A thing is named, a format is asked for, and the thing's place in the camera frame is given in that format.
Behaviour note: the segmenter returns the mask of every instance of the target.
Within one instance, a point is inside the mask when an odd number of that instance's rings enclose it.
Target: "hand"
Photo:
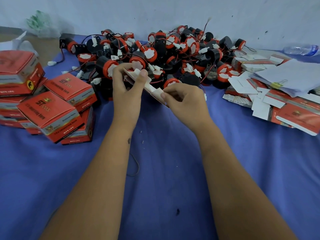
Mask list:
[[[132,133],[137,124],[140,106],[141,94],[147,81],[148,72],[141,70],[133,87],[127,91],[123,83],[122,74],[124,69],[132,68],[131,63],[122,63],[113,69],[113,104],[114,116],[113,124],[121,125],[122,128],[130,130]]]
[[[213,123],[203,91],[192,85],[175,83],[161,94],[174,115],[194,133],[202,126]]]

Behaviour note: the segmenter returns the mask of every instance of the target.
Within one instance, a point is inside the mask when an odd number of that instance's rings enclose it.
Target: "stack of boxes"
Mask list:
[[[0,51],[0,125],[64,145],[91,141],[92,86],[69,73],[52,80],[44,74],[34,53]]]

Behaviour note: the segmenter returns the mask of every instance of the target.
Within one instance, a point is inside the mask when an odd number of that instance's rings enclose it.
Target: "clear plastic bottle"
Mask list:
[[[290,44],[283,48],[290,55],[314,56],[320,53],[319,46],[314,44]]]

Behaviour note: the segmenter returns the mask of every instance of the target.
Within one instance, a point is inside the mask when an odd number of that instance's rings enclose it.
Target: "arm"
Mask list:
[[[127,91],[123,68],[131,68],[131,64],[123,63],[113,70],[114,118],[110,129],[40,239],[118,239],[131,135],[148,75],[141,72]]]
[[[219,239],[297,239],[211,120],[201,89],[176,83],[162,98],[196,135]]]

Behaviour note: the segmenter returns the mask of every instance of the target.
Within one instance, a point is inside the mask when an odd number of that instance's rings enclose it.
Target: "brown floor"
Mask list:
[[[21,35],[23,31],[15,28],[0,27],[0,42],[10,41]],[[39,60],[43,67],[51,61],[59,52],[59,39],[39,39],[34,35],[27,35],[26,40],[30,41],[33,48],[39,54]]]

